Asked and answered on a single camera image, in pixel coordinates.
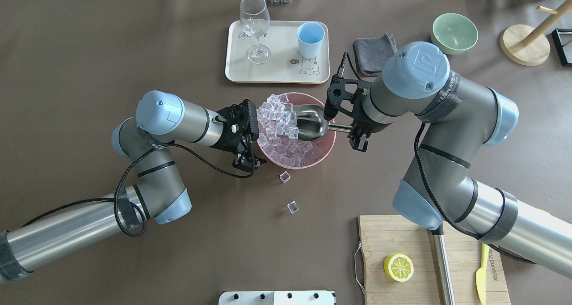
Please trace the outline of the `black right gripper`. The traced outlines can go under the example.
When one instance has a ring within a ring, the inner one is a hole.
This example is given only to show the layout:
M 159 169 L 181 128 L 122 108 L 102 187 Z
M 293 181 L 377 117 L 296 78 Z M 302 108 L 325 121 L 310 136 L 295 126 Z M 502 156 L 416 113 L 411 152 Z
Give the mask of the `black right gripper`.
M 352 130 L 348 134 L 349 143 L 353 150 L 366 152 L 368 137 L 374 132 L 380 132 L 394 122 L 394 116 L 382 112 L 374 104 L 368 90 L 357 90 L 352 96 L 351 123 Z

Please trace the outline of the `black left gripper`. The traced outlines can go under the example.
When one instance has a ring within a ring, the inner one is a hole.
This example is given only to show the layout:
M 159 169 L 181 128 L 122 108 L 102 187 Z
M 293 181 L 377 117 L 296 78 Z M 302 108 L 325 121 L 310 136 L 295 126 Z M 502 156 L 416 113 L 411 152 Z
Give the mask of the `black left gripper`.
M 257 170 L 266 163 L 264 158 L 255 154 L 251 136 L 251 113 L 247 110 L 218 110 L 223 121 L 223 131 L 220 138 L 210 147 L 226 152 L 235 153 L 232 166 L 245 172 Z M 244 138 L 244 146 L 239 143 Z

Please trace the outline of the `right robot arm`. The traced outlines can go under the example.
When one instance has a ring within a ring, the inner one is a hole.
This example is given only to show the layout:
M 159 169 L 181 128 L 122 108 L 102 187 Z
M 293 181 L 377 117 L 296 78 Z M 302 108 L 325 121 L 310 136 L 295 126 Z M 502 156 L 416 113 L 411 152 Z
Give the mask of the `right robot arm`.
M 394 197 L 398 213 L 427 229 L 448 222 L 498 252 L 571 277 L 570 223 L 467 175 L 483 145 L 497 145 L 515 129 L 513 101 L 452 71 L 437 46 L 411 42 L 355 103 L 365 115 L 350 136 L 356 150 L 397 117 L 413 113 L 421 121 Z

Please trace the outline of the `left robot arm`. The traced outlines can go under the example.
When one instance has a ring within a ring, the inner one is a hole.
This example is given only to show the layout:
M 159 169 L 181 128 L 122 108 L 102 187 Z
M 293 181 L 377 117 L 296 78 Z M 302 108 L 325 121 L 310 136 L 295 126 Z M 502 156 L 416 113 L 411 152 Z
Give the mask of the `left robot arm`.
M 249 178 L 265 162 L 253 143 L 259 138 L 256 105 L 249 99 L 212 111 L 177 95 L 153 90 L 135 116 L 112 134 L 113 148 L 131 163 L 112 193 L 65 204 L 20 229 L 1 234 L 1 282 L 20 280 L 36 269 L 116 233 L 139 237 L 150 220 L 170 223 L 192 209 L 171 148 L 181 142 L 233 154 L 233 168 Z

